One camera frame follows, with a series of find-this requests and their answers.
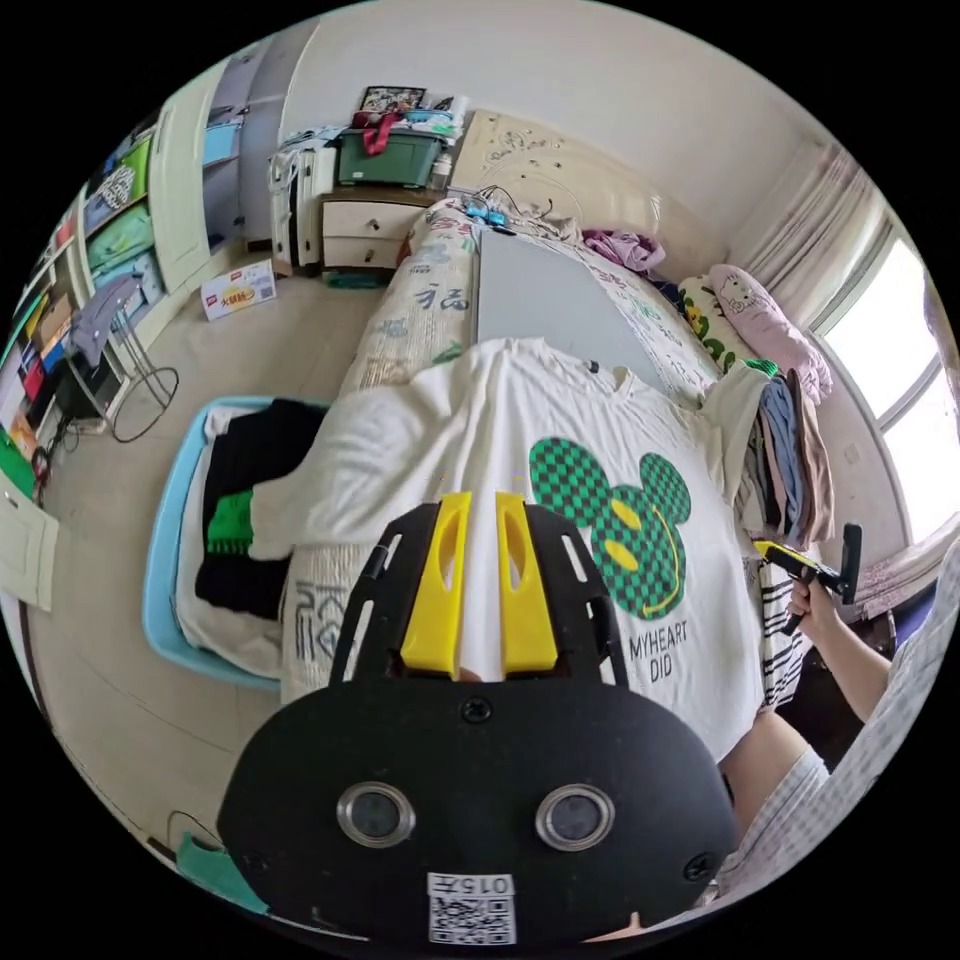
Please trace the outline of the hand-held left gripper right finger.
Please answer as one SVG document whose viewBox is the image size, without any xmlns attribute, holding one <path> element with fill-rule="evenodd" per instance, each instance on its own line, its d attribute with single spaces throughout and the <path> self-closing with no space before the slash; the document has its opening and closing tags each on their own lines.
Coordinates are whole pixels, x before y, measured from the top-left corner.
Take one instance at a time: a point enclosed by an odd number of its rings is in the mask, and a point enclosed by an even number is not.
<svg viewBox="0 0 960 960">
<path fill-rule="evenodd" d="M 514 493 L 495 495 L 501 659 L 505 673 L 550 673 L 557 647 L 527 505 Z"/>
</svg>

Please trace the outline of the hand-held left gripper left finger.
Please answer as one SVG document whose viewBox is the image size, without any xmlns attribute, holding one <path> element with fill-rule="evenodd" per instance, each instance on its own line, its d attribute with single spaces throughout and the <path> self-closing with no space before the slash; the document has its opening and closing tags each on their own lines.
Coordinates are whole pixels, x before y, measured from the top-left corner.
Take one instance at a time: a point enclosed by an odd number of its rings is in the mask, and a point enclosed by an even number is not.
<svg viewBox="0 0 960 960">
<path fill-rule="evenodd" d="M 471 505 L 471 493 L 457 492 L 433 506 L 425 560 L 400 648 L 403 665 L 410 671 L 459 671 Z"/>
</svg>

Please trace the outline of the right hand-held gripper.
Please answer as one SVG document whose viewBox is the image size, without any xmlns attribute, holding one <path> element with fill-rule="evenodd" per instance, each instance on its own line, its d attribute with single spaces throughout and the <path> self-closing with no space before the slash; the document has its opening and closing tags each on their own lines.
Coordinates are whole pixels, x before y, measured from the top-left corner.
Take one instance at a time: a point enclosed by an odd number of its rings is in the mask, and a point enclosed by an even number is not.
<svg viewBox="0 0 960 960">
<path fill-rule="evenodd" d="M 754 539 L 752 544 L 768 564 L 786 572 L 794 586 L 809 587 L 817 583 L 838 598 L 843 605 L 849 606 L 853 603 L 856 583 L 850 573 L 851 569 L 846 572 L 835 571 L 776 541 Z"/>
</svg>

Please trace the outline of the person's right hand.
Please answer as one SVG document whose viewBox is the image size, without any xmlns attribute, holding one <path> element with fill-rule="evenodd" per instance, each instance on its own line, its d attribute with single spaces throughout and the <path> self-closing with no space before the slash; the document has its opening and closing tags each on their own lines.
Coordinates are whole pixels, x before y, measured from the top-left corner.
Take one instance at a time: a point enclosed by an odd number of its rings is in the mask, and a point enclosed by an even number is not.
<svg viewBox="0 0 960 960">
<path fill-rule="evenodd" d="M 793 581 L 789 602 L 791 617 L 812 642 L 829 634 L 839 622 L 837 611 L 825 588 L 816 580 L 810 583 Z"/>
</svg>

